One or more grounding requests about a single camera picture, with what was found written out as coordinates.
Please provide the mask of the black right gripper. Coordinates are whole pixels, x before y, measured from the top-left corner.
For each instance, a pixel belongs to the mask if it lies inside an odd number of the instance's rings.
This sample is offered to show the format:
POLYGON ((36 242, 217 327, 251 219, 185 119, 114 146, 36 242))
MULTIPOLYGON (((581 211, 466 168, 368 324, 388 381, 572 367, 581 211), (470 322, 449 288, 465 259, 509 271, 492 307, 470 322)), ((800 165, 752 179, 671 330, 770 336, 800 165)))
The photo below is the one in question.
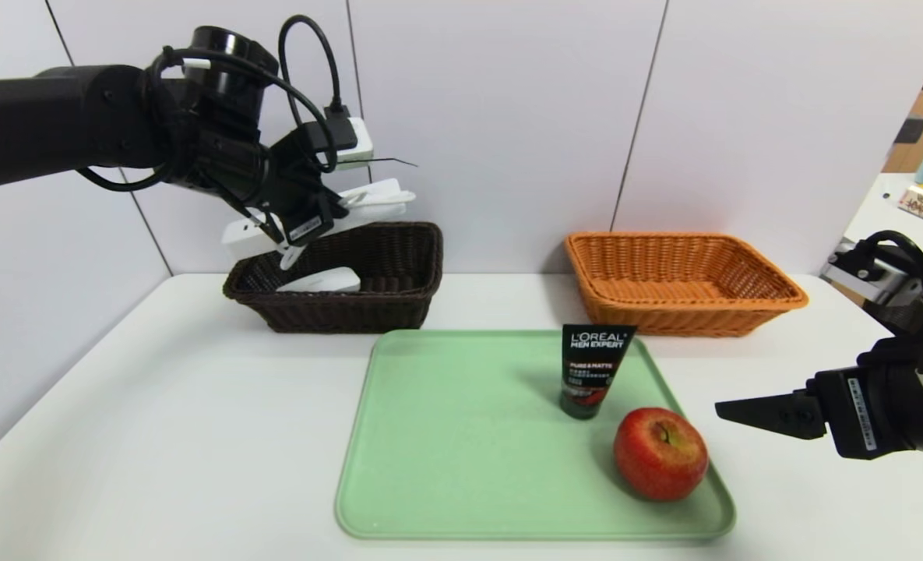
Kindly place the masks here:
POLYGON ((858 358, 808 380, 806 390, 717 402, 718 418, 803 440, 824 437, 826 423, 844 458, 874 460, 923 452, 923 372, 916 358, 858 358))

